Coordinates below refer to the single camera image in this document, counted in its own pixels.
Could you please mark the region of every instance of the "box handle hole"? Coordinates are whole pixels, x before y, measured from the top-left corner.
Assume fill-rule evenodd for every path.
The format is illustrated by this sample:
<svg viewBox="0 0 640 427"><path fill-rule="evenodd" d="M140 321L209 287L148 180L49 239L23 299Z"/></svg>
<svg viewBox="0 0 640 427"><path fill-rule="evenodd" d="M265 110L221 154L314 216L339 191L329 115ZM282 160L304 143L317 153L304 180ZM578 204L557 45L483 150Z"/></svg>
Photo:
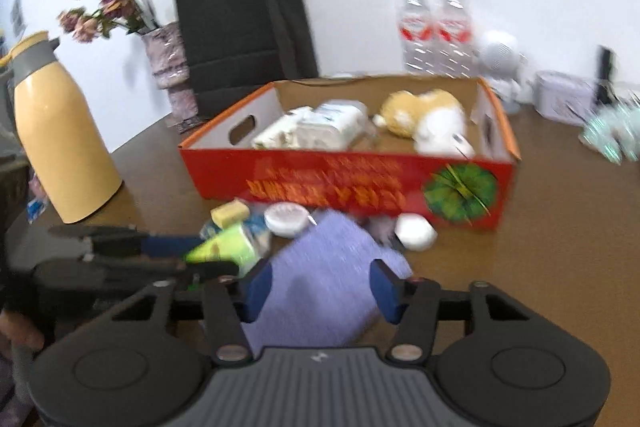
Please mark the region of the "box handle hole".
<svg viewBox="0 0 640 427"><path fill-rule="evenodd" d="M482 130L484 132L484 139L486 140L486 147L489 151L489 153L493 152L494 149L494 121L492 120L492 118L487 114L484 116L484 125L483 125L484 129Z"/></svg>
<svg viewBox="0 0 640 427"><path fill-rule="evenodd" d="M255 130L255 125L255 117L250 114L238 125L233 127L231 131L229 131L229 143L233 146L238 145L242 140L249 136L253 130Z"/></svg>

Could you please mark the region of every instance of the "stuffed toy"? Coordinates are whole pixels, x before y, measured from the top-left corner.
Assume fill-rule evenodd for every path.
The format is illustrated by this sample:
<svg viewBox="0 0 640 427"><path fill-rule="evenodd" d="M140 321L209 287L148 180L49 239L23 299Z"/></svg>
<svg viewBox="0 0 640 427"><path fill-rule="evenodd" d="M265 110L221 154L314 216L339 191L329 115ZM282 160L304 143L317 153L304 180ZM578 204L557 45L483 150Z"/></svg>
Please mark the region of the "stuffed toy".
<svg viewBox="0 0 640 427"><path fill-rule="evenodd" d="M414 147L423 156L471 158L474 148L466 140L465 113L461 107L439 107L417 125Z"/></svg>
<svg viewBox="0 0 640 427"><path fill-rule="evenodd" d="M402 138L413 137L418 122L438 108L459 108L460 102L450 92L433 89L415 96L409 91L398 91L389 95L380 107L380 113L373 118L374 124L386 128Z"/></svg>

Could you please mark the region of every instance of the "plastic water bottle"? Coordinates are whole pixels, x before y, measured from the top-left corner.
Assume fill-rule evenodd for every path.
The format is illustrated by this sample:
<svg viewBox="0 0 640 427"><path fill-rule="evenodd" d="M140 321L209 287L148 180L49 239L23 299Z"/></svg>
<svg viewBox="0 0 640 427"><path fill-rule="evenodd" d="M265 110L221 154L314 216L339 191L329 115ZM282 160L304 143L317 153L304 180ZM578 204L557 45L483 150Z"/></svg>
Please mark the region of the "plastic water bottle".
<svg viewBox="0 0 640 427"><path fill-rule="evenodd" d="M471 17L465 10L463 0L442 0L437 25L440 74L465 78L474 76L474 35Z"/></svg>
<svg viewBox="0 0 640 427"><path fill-rule="evenodd" d="M398 26L404 69L409 73L435 74L431 11L425 0L401 0Z"/></svg>

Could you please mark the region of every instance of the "small white box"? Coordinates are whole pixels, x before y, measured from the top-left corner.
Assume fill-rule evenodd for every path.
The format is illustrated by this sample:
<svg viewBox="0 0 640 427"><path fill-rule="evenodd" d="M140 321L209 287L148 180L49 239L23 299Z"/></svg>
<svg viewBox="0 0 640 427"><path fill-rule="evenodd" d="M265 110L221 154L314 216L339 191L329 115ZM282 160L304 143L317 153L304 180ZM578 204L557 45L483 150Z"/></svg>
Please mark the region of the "small white box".
<svg viewBox="0 0 640 427"><path fill-rule="evenodd" d="M534 95L536 111L549 120L583 125L584 120L591 116L597 83L592 78L558 71L539 71L536 73Z"/></svg>

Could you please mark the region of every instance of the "yellow sponge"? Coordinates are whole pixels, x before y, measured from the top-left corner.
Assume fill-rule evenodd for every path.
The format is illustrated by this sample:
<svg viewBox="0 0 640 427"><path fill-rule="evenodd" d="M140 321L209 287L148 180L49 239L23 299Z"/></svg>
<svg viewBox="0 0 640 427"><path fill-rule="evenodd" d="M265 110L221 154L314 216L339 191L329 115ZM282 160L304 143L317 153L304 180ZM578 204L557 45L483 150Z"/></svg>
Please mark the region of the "yellow sponge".
<svg viewBox="0 0 640 427"><path fill-rule="evenodd" d="M214 208L211 211L211 220L224 230L235 223L244 221L250 214L248 206L242 201L234 200Z"/></svg>

